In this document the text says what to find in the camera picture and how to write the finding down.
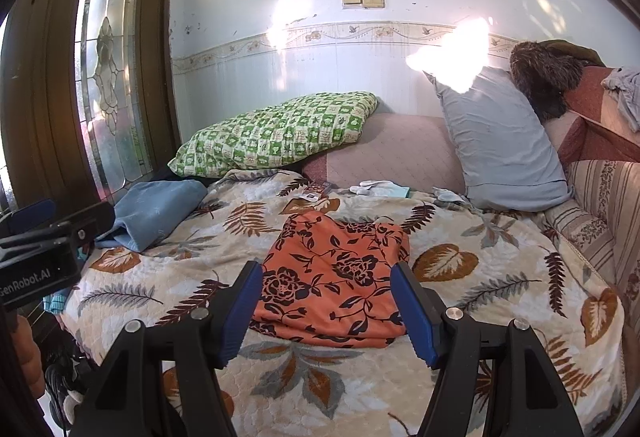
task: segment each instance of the wallpaper border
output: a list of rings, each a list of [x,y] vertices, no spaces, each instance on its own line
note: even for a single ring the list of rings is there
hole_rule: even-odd
[[[456,27],[420,22],[369,21],[334,22],[286,29],[286,40],[280,51],[309,47],[337,46],[343,44],[383,45],[436,45],[442,37]],[[489,34],[489,54],[509,59],[511,49],[518,40]],[[172,59],[174,74],[186,74],[193,70],[218,65],[227,61],[277,52],[267,33],[241,38],[212,47],[190,56]]]

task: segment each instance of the brown fur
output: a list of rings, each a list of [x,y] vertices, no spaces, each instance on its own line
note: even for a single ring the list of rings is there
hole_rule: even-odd
[[[513,83],[527,96],[540,122],[566,112],[564,93],[580,83],[580,60],[553,54],[536,42],[522,42],[513,48],[510,65]]]

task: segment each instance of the green checkered pillow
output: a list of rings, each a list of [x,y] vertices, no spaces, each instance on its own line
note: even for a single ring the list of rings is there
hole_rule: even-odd
[[[169,163],[181,175],[222,177],[229,170],[277,168],[356,142],[378,105],[369,92],[296,97],[196,132]]]

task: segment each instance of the human hand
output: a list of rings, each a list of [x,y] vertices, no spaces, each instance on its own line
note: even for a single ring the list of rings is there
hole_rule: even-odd
[[[26,318],[17,317],[17,328],[11,334],[14,340],[15,354],[18,356],[24,378],[31,389],[34,398],[44,395],[44,373],[40,360],[40,349],[33,341],[31,326]]]

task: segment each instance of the folded orange fabric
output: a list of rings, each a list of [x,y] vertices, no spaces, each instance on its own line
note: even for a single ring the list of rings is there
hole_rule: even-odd
[[[310,345],[386,347],[405,334],[389,275],[408,259],[408,246],[394,224],[292,214],[262,263],[262,296],[250,327]]]

